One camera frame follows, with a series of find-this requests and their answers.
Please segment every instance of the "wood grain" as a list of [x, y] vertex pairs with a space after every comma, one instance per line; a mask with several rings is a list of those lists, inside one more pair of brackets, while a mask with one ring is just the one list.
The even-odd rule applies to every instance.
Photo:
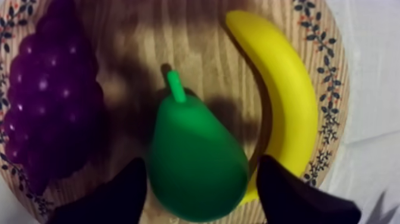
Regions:
[[[11, 2], [6, 0], [0, 12], [7, 13]], [[10, 62], [17, 54], [22, 38], [34, 32], [34, 25], [42, 16], [48, 0], [35, 6], [29, 25], [16, 27], [11, 40], [11, 54], [1, 52], [8, 72]], [[318, 135], [313, 158], [318, 160], [318, 150], [333, 153], [327, 160], [331, 164], [345, 127], [349, 87], [347, 62], [342, 40], [334, 18], [322, 0], [315, 0], [315, 12], [321, 12], [318, 22], [321, 30], [335, 38], [332, 45], [335, 57], [330, 61], [339, 71], [337, 79], [341, 98], [335, 104], [340, 109], [337, 128], [339, 139], [323, 144]], [[327, 91], [325, 76], [317, 72], [324, 65], [324, 54], [318, 52], [313, 41], [306, 41], [310, 31], [299, 25], [304, 13], [294, 10], [293, 0], [79, 0], [79, 13], [87, 35], [96, 47], [101, 65], [99, 82], [105, 91], [107, 106], [112, 112], [113, 141], [106, 152], [101, 152], [80, 172], [71, 178], [51, 183], [44, 198], [55, 206], [74, 201], [92, 192], [101, 183], [112, 179], [130, 160], [143, 156], [151, 137], [151, 127], [157, 104], [165, 96], [163, 72], [177, 69], [188, 91], [203, 99], [214, 114], [243, 145], [252, 169], [257, 157], [265, 149], [271, 129], [271, 108], [267, 90], [251, 63], [227, 35], [223, 18], [230, 10], [247, 10], [275, 23], [287, 36], [303, 59], [317, 94], [320, 107], [327, 107], [319, 98]], [[320, 113], [319, 126], [324, 123]], [[321, 170], [315, 178], [321, 184], [328, 169]], [[18, 190], [18, 179], [9, 172], [1, 172], [11, 190], [26, 209], [40, 222], [37, 205]], [[238, 207], [227, 217], [213, 223], [256, 224], [265, 221], [261, 204], [253, 201]], [[188, 222], [165, 211], [148, 192], [148, 199], [140, 223]]]

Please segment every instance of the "white surface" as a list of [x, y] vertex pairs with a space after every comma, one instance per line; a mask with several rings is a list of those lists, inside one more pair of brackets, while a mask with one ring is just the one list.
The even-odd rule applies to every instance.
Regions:
[[[388, 224], [379, 220], [400, 204], [400, 1], [327, 2], [350, 62], [351, 112], [339, 155], [322, 188], [354, 200], [362, 208], [361, 223]], [[0, 178], [3, 223], [34, 220]], [[391, 223], [400, 223], [400, 213]]]
[[37, 224], [0, 177], [0, 223]]

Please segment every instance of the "toy fruit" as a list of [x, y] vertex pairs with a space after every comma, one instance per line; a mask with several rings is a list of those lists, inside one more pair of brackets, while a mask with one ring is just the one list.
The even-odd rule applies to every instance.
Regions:
[[11, 63], [11, 108], [4, 118], [7, 158], [23, 165], [35, 194], [81, 169], [103, 140], [107, 126], [97, 72], [74, 1], [53, 0]]
[[[284, 34], [269, 21], [232, 11], [226, 24], [264, 79], [271, 99], [273, 127], [265, 151], [288, 171], [305, 170], [317, 136], [315, 93], [302, 60]], [[258, 197], [253, 174], [243, 203]]]
[[167, 79], [172, 95], [160, 105], [148, 155], [153, 192], [186, 220], [218, 219], [244, 196], [246, 155], [203, 102], [185, 94], [175, 71]]

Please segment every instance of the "plastic banana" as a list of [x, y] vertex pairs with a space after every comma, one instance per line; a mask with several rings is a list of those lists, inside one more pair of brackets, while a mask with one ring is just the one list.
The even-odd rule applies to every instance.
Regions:
[[[266, 19], [232, 11], [226, 16], [226, 23], [268, 89], [273, 124], [265, 153], [300, 176], [311, 157], [318, 123], [314, 88], [307, 70], [284, 34]], [[258, 198], [256, 178], [257, 171], [242, 204]]]

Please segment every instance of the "grape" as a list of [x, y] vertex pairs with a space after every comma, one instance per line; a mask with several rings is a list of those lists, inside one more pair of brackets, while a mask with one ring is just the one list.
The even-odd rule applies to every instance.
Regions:
[[7, 112], [5, 114], [4, 120], [3, 120], [3, 125], [4, 125], [4, 132], [9, 136], [12, 137], [14, 136], [15, 129], [16, 129], [16, 118], [14, 113]]
[[10, 85], [21, 88], [25, 82], [27, 76], [27, 69], [24, 67], [24, 61], [22, 56], [17, 56], [11, 63], [10, 67]]
[[23, 116], [26, 109], [27, 97], [22, 95], [21, 92], [15, 91], [15, 88], [10, 88], [8, 93], [9, 97], [12, 97], [9, 98], [11, 99], [11, 109], [9, 113], [14, 113], [16, 116]]
[[90, 41], [73, 0], [53, 0], [11, 63], [4, 118], [7, 157], [22, 164], [29, 188], [80, 170], [106, 139], [108, 119]]
[[25, 37], [19, 47], [20, 56], [37, 54], [40, 50], [39, 39], [36, 35]]
[[59, 17], [73, 17], [75, 14], [75, 2], [71, 0], [53, 0], [47, 9], [47, 15]]
[[42, 54], [44, 69], [62, 70], [65, 69], [70, 62], [64, 48], [51, 48]]
[[87, 60], [93, 55], [89, 39], [80, 34], [68, 38], [66, 47], [68, 54], [75, 60]]
[[58, 101], [78, 99], [83, 89], [83, 84], [74, 76], [53, 77], [51, 81], [55, 99]]
[[27, 115], [32, 120], [51, 119], [52, 112], [56, 109], [54, 102], [47, 95], [37, 94], [27, 102]]
[[14, 141], [7, 142], [5, 155], [12, 163], [25, 163], [27, 158], [26, 150], [20, 148]]
[[49, 46], [57, 46], [64, 42], [70, 33], [80, 33], [81, 27], [73, 18], [45, 15], [37, 23], [36, 31]]

